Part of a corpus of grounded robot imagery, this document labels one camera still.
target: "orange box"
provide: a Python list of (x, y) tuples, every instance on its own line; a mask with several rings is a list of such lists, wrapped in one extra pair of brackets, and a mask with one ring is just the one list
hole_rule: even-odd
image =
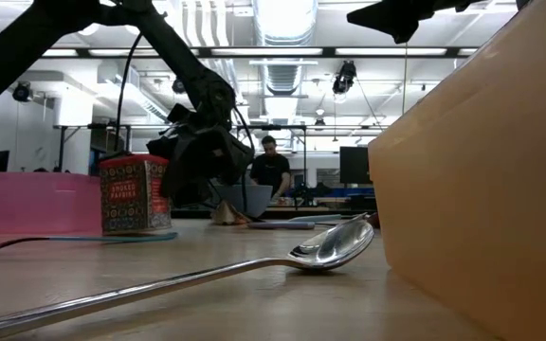
[(172, 227), (170, 201), (159, 195), (168, 160), (134, 155), (100, 163), (102, 233)]
[(546, 0), (369, 156), (393, 270), (502, 339), (546, 341)]

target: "ceiling light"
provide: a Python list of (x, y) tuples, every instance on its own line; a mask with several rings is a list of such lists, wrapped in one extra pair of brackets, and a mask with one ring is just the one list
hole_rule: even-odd
[(92, 24), (77, 33), (81, 34), (82, 36), (89, 36), (96, 33), (96, 31), (99, 30), (99, 27), (100, 26), (98, 24)]
[(44, 53), (44, 57), (77, 57), (77, 51), (74, 49), (49, 49)]
[(132, 33), (133, 35), (138, 35), (138, 33), (140, 33), (140, 29), (138, 29), (137, 27), (133, 27), (131, 25), (126, 25), (125, 29), (128, 32)]
[(318, 61), (285, 61), (285, 60), (263, 60), (250, 61), (250, 65), (317, 65)]
[(323, 48), (296, 47), (249, 47), (249, 48), (213, 48), (214, 56), (317, 56)]
[[(128, 48), (91, 48), (88, 50), (94, 57), (126, 57), (130, 53)], [(191, 52), (197, 56), (199, 51), (192, 49)], [(136, 57), (155, 57), (158, 56), (157, 51), (152, 48), (137, 48), (134, 51)]]
[(114, 48), (114, 49), (90, 49), (90, 54), (92, 56), (96, 57), (124, 57), (127, 56), (128, 53), (130, 53), (130, 49), (128, 48)]
[(443, 56), (446, 54), (445, 48), (423, 48), (410, 47), (405, 48), (337, 48), (337, 56)]
[(347, 101), (347, 93), (344, 94), (334, 94), (334, 103), (342, 104)]
[[(337, 129), (337, 130), (381, 130), (380, 127), (376, 125), (336, 125), (336, 126), (327, 126), (328, 129)], [(320, 125), (310, 125), (307, 126), (307, 129), (321, 129)]]
[(419, 80), (410, 80), (410, 85), (439, 85), (442, 81), (419, 81)]
[(459, 56), (470, 56), (477, 51), (477, 48), (461, 48), (459, 51)]
[(138, 125), (132, 125), (132, 129), (140, 129), (140, 130), (147, 130), (147, 129), (168, 129), (171, 126), (169, 124), (138, 124)]

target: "metal spoon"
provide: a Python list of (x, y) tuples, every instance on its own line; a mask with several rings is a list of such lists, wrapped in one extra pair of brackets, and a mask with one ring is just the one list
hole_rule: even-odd
[(339, 224), (296, 246), (285, 258), (242, 261), (1, 316), (0, 337), (30, 331), (74, 317), (92, 314), (122, 304), (167, 294), (266, 266), (284, 265), (308, 271), (335, 269), (354, 259), (373, 240), (374, 231), (366, 218), (367, 216), (364, 214), (349, 222)]

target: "desk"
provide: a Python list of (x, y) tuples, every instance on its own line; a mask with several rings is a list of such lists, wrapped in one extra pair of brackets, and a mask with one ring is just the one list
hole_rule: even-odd
[[(267, 211), (296, 211), (294, 206), (270, 206), (266, 209)], [(299, 206), (298, 212), (322, 212), (329, 211), (328, 207), (304, 207)]]
[[(317, 231), (175, 221), (171, 242), (33, 242), (0, 251), (0, 314), (262, 256)], [(9, 340), (495, 340), (385, 263), (382, 239), (323, 276), (271, 267), (51, 325)]]

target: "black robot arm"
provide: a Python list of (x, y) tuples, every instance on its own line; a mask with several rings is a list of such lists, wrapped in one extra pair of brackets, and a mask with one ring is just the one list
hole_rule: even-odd
[(229, 133), (235, 92), (197, 60), (165, 22), (151, 0), (35, 0), (0, 33), (0, 95), (65, 34), (91, 24), (132, 25), (182, 81), (195, 112), (176, 105), (170, 133), (148, 145), (151, 154), (170, 160), (162, 194), (177, 206), (207, 199), (207, 180), (233, 184), (246, 172), (254, 149)]
[(115, 7), (98, 0), (35, 0), (0, 33), (0, 95), (64, 35), (94, 23), (138, 27), (183, 82), (203, 123), (228, 123), (233, 89), (197, 60), (151, 0), (124, 0)]
[[(397, 44), (410, 40), (418, 22), (429, 19), (441, 9), (465, 10), (469, 5), (482, 0), (383, 0), (364, 9), (347, 14), (351, 24), (372, 28), (390, 34)], [(517, 0), (522, 9), (531, 0)]]

